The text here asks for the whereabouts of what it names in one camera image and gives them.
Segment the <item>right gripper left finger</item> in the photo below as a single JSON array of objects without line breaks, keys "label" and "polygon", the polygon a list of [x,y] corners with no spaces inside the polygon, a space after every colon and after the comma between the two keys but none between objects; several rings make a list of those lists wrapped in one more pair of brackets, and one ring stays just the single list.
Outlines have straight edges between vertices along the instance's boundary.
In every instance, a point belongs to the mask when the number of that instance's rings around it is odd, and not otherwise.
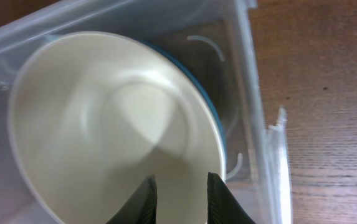
[{"label": "right gripper left finger", "polygon": [[148,176],[107,224],[156,224],[157,185]]}]

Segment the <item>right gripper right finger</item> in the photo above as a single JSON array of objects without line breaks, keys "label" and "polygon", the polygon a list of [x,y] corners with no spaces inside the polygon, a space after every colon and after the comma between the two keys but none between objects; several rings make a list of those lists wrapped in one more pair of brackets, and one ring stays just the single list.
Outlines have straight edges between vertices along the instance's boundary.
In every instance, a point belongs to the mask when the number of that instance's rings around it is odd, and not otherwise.
[{"label": "right gripper right finger", "polygon": [[207,175],[207,223],[255,224],[216,173]]}]

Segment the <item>blue bowl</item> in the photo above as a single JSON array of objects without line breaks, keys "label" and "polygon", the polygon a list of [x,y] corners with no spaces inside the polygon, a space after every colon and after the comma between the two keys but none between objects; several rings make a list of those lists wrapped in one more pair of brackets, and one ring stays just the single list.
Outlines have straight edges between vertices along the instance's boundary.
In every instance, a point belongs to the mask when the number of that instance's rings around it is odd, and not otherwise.
[{"label": "blue bowl", "polygon": [[175,66],[177,66],[191,80],[191,82],[194,84],[194,86],[197,88],[197,90],[200,92],[200,94],[204,98],[205,102],[207,103],[208,108],[210,109],[210,111],[213,115],[213,118],[214,118],[216,125],[218,127],[219,135],[220,135],[221,141],[222,141],[222,153],[223,153],[224,157],[227,157],[226,137],[224,134],[224,129],[222,127],[221,120],[219,119],[219,115],[216,110],[216,107],[214,106],[212,100],[210,99],[209,95],[207,94],[207,91],[201,85],[199,80],[191,73],[191,71],[188,68],[186,68],[186,66],[184,66],[179,60],[174,58],[171,54],[166,52],[164,49],[162,49],[156,45],[153,45],[149,42],[143,41],[143,40],[141,40],[140,42],[142,44],[152,48],[153,50],[157,51],[162,56],[166,57],[170,62],[172,62]]}]

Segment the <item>cream bowl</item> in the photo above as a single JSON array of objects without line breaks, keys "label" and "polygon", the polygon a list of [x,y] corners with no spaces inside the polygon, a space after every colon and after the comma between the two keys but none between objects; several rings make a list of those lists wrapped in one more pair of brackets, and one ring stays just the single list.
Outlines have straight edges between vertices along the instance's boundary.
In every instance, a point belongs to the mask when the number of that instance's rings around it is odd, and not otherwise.
[{"label": "cream bowl", "polygon": [[200,92],[123,35],[74,32],[35,50],[12,86],[7,128],[25,183],[58,223],[106,223],[150,175],[158,223],[206,223],[207,175],[226,174]]}]

